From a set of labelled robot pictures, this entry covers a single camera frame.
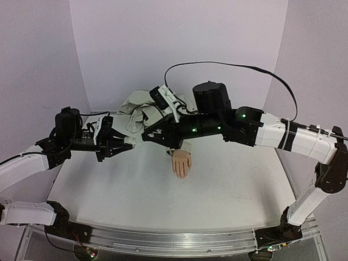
white wall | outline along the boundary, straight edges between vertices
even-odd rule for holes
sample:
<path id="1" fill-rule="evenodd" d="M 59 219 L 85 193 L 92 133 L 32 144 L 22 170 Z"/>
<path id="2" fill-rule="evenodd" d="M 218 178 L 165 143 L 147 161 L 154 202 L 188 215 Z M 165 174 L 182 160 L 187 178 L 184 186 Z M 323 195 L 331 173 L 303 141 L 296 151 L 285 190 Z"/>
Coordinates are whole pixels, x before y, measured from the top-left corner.
<path id="1" fill-rule="evenodd" d="M 61 108 L 90 111 L 68 0 L 1 1 L 0 98 L 0 161 L 48 137 Z M 57 173 L 38 173 L 1 196 L 42 202 Z M 21 235 L 0 226 L 0 260 L 14 260 Z"/>
<path id="2" fill-rule="evenodd" d="M 276 74 L 293 88 L 299 103 L 297 122 L 334 125 L 348 135 L 348 2 L 289 1 Z M 291 97 L 273 80 L 265 110 L 294 115 Z M 289 152 L 282 157 L 301 192 L 316 162 Z M 328 197 L 314 212 L 330 260 L 347 260 L 348 187 Z"/>
<path id="3" fill-rule="evenodd" d="M 70 0 L 73 31 L 91 109 L 117 110 L 132 90 L 164 83 L 184 61 L 217 60 L 275 69 L 287 0 Z M 191 65 L 168 84 L 191 95 L 207 80 L 227 85 L 234 107 L 262 108 L 269 76 L 247 69 Z"/>

person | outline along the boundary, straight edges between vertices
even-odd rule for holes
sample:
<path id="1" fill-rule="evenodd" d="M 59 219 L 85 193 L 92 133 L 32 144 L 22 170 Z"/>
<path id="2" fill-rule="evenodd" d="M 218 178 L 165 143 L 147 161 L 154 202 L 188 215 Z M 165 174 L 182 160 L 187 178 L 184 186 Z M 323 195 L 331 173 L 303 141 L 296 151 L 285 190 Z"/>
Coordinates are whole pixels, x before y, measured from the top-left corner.
<path id="1" fill-rule="evenodd" d="M 184 95 L 179 95 L 189 110 L 194 106 L 191 100 Z M 159 121 L 166 114 L 161 111 L 151 98 L 148 91 L 133 91 L 120 106 L 117 114 L 129 114 L 130 118 L 126 125 L 126 130 L 131 133 L 140 132 L 144 127 L 148 127 Z M 189 169 L 192 167 L 192 143 L 184 140 L 182 147 L 178 150 L 166 149 L 166 154 L 172 158 L 172 168 L 176 176 L 185 180 L 188 176 Z"/>

robotic arm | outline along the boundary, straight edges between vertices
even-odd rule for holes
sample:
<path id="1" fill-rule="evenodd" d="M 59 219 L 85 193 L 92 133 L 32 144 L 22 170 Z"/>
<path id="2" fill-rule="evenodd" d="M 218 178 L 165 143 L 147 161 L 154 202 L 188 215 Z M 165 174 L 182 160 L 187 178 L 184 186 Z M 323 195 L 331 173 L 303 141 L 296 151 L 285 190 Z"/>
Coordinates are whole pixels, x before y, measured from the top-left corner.
<path id="1" fill-rule="evenodd" d="M 173 93 L 165 85 L 161 87 Z M 163 106 L 167 95 L 152 95 Z M 316 159 L 316 180 L 285 209 L 281 224 L 256 231 L 258 247 L 288 243 L 302 237 L 301 225 L 307 216 L 330 194 L 341 191 L 347 180 L 348 151 L 339 127 L 332 130 L 280 119 L 262 110 L 232 109 L 222 83 L 207 82 L 193 88 L 198 111 L 180 115 L 177 110 L 145 129 L 142 138 L 170 148 L 180 148 L 184 139 L 222 134 L 223 140 L 247 146 L 267 146 L 296 152 Z"/>
<path id="2" fill-rule="evenodd" d="M 87 123 L 88 129 L 82 129 L 82 122 L 78 109 L 62 109 L 55 116 L 55 128 L 48 138 L 0 163 L 0 193 L 35 173 L 61 165 L 71 158 L 73 150 L 96 152 L 97 160 L 102 162 L 136 144 L 134 138 L 112 129 L 113 117 L 109 114 L 100 117 L 95 127 L 94 123 Z M 75 226 L 74 230 L 81 227 L 69 222 L 68 212 L 57 202 L 31 203 L 0 197 L 0 225 L 31 223 L 46 225 L 51 234 L 55 230 L 67 235 L 71 226 Z M 79 236 L 82 240 L 86 238 L 84 232 Z"/>

